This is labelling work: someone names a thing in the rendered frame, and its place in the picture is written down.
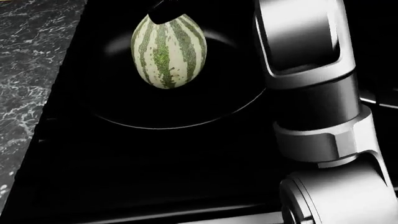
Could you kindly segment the black glass stovetop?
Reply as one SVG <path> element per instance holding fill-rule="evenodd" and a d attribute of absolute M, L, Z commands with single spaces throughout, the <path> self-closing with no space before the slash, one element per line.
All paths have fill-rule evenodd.
<path fill-rule="evenodd" d="M 156 2 L 87 0 L 0 224 L 285 224 L 281 181 L 317 165 L 279 151 L 254 0 L 188 0 L 185 13 L 204 36 L 253 36 L 265 89 L 244 108 L 207 123 L 147 129 L 85 106 L 80 83 L 89 66 L 100 54 L 131 54 L 133 32 Z M 343 2 L 359 100 L 373 114 L 398 199 L 398 0 Z"/>

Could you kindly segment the green striped oval squash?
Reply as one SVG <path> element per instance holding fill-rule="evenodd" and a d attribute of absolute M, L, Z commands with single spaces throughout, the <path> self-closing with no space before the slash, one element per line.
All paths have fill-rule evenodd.
<path fill-rule="evenodd" d="M 146 16 L 131 37 L 131 55 L 146 83 L 174 89 L 203 70 L 207 43 L 200 26 L 186 14 L 165 24 L 155 24 Z"/>

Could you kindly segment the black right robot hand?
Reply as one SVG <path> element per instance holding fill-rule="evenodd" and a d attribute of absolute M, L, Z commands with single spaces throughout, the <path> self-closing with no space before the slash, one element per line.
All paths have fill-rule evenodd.
<path fill-rule="evenodd" d="M 185 14 L 188 0 L 157 0 L 147 14 L 154 24 L 165 24 Z"/>

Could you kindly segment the black round frying pan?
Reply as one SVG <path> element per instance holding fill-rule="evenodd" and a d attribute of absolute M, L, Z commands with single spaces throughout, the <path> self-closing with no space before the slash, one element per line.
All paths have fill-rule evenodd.
<path fill-rule="evenodd" d="M 244 108 L 265 89 L 254 39 L 247 31 L 206 30 L 204 69 L 184 86 L 146 83 L 131 54 L 100 54 L 82 78 L 80 97 L 97 117 L 133 128 L 167 129 L 214 121 Z"/>

